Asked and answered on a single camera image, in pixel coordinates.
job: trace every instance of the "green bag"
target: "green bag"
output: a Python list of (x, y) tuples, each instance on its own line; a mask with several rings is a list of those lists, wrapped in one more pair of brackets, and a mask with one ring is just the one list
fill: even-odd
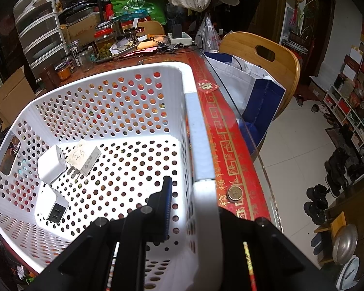
[(160, 24), (166, 24), (166, 17), (163, 12), (165, 8), (164, 0), (111, 0), (113, 12), (132, 12), (138, 9), (146, 9), (152, 20)]

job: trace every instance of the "brown mug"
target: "brown mug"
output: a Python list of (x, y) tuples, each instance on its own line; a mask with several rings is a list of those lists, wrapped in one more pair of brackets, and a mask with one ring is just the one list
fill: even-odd
[(39, 73), (39, 76), (48, 92), (56, 89), (61, 82), (52, 64), (44, 68), (44, 70)]

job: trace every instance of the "coin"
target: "coin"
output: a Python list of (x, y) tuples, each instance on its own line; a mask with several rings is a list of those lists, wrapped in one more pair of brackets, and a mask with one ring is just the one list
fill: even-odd
[(230, 201), (239, 201), (243, 197), (243, 190), (239, 186), (232, 186), (228, 189), (227, 196)]

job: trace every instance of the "clear plastic bag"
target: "clear plastic bag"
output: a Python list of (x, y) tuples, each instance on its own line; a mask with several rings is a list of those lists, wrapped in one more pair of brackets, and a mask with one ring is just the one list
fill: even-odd
[(208, 13), (205, 14), (194, 41), (198, 47), (203, 48), (204, 52), (219, 50), (221, 42), (220, 36), (218, 36), (218, 33), (214, 29)]

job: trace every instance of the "metal bowl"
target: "metal bowl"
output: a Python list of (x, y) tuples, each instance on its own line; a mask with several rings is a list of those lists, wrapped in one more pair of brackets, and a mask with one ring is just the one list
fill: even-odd
[(337, 232), (333, 244), (333, 260), (336, 264), (344, 265), (353, 256), (357, 246), (357, 228), (354, 224), (343, 226)]

